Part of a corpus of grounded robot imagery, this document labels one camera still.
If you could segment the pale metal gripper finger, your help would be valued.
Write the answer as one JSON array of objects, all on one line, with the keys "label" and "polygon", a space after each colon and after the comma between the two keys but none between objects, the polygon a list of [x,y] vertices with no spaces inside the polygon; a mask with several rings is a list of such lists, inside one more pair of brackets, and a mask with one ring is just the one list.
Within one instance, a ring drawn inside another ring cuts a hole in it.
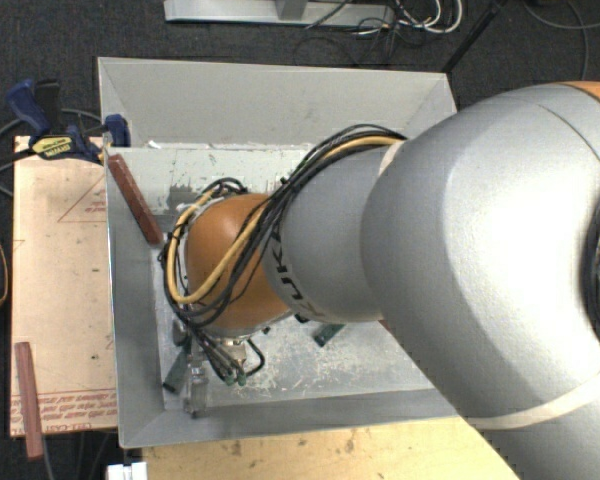
[{"label": "pale metal gripper finger", "polygon": [[192,417],[201,415],[207,408],[208,384],[209,379],[204,366],[195,364],[187,366],[183,406]]},{"label": "pale metal gripper finger", "polygon": [[191,334],[189,327],[180,319],[176,318],[172,322],[171,329],[172,341],[180,352],[188,356],[191,352]]}]

